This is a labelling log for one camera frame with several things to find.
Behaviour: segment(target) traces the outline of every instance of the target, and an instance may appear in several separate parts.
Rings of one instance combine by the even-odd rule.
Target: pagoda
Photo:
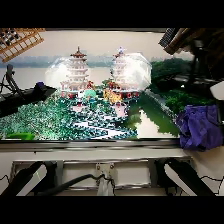
[[[61,82],[62,86],[62,96],[69,96],[70,98],[77,97],[78,93],[84,89],[86,89],[88,85],[88,80],[86,77],[88,76],[86,72],[88,71],[86,64],[86,54],[80,52],[80,48],[75,54],[71,54],[72,58],[70,61],[72,64],[68,67],[68,71],[70,72],[66,75],[67,80]]]
[[[120,47],[118,54],[113,55],[114,65],[111,69],[111,74],[115,85],[109,85],[109,88],[116,94],[120,94],[122,99],[132,99],[139,96],[138,84],[131,78],[125,75],[125,69],[128,64],[124,50]]]

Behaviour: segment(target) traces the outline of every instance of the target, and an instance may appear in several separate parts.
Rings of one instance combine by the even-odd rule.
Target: display screen
[[[41,36],[43,43],[1,63],[0,75],[12,64],[21,90],[44,82],[57,91],[0,118],[1,139],[179,136],[175,118],[189,99],[196,99],[175,90],[160,93],[152,80],[187,71],[192,55],[167,54],[158,44],[163,33],[46,31]]]

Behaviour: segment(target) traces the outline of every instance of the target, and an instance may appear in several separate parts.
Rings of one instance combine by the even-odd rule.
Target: water
[[[0,80],[5,71],[0,69]],[[34,87],[35,83],[40,81],[52,87],[60,87],[60,81],[64,80],[66,75],[63,68],[57,72],[48,68],[15,68],[15,71],[14,79],[20,89]],[[95,85],[100,85],[103,80],[111,77],[110,68],[90,68],[88,74],[88,79]],[[172,138],[178,137],[179,132],[171,119],[147,95],[131,106],[126,125],[137,128],[138,138]]]

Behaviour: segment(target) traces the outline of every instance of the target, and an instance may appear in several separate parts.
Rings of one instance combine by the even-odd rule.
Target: blue fabric
[[[176,124],[180,128],[180,145],[183,149],[205,151],[223,144],[216,105],[186,106]]]

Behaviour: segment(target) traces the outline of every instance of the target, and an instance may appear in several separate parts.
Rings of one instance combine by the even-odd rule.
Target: pagoda roof
[[[80,51],[80,48],[78,47],[78,50],[76,51],[75,54],[71,54],[70,56],[73,56],[74,58],[75,57],[85,57],[86,54],[83,54],[81,51]]]

